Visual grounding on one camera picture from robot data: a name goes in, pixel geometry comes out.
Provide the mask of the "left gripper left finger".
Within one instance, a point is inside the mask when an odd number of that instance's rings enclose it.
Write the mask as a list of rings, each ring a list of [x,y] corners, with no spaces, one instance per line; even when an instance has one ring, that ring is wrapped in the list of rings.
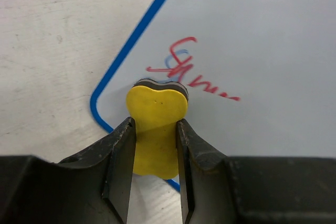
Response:
[[[126,118],[110,134],[60,161],[84,206],[85,220],[126,223],[135,154],[135,121]]]

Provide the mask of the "blue-framed whiteboard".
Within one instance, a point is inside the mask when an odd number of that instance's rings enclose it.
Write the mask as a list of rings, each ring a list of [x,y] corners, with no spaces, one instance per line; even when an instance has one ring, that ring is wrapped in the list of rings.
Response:
[[[335,0],[154,0],[91,96],[106,131],[142,78],[224,154],[335,157]]]

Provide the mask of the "yellow bone-shaped eraser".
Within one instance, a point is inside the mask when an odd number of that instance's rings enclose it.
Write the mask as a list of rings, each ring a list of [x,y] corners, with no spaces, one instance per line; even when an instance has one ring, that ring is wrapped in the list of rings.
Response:
[[[174,81],[141,79],[128,91],[125,103],[135,121],[133,172],[172,179],[178,175],[176,124],[186,116],[188,91]]]

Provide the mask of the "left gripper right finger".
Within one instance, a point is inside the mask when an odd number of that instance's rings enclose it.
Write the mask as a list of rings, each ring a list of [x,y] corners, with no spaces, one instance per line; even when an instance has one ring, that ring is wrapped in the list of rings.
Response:
[[[185,119],[176,124],[176,147],[183,223],[235,223],[226,156]]]

